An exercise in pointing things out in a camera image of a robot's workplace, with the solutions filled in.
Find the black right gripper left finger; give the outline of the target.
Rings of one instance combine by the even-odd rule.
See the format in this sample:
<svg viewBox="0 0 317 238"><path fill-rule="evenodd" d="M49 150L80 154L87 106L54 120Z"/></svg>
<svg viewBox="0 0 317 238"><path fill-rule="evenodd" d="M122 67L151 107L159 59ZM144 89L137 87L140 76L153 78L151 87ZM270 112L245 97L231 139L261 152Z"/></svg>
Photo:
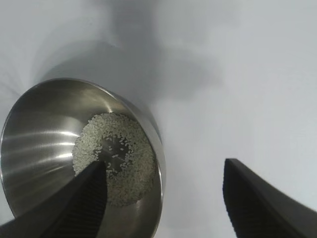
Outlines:
<svg viewBox="0 0 317 238"><path fill-rule="evenodd" d="M106 203L106 165L93 162L43 203L2 225L0 236L95 238Z"/></svg>

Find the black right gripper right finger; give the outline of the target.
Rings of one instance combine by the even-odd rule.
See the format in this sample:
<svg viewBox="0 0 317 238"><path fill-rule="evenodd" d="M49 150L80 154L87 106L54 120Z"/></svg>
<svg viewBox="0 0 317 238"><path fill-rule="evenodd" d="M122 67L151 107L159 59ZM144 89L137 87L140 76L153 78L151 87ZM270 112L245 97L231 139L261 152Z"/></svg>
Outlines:
<svg viewBox="0 0 317 238"><path fill-rule="evenodd" d="M226 159L223 199L239 238L315 238L316 211L263 180L237 159Z"/></svg>

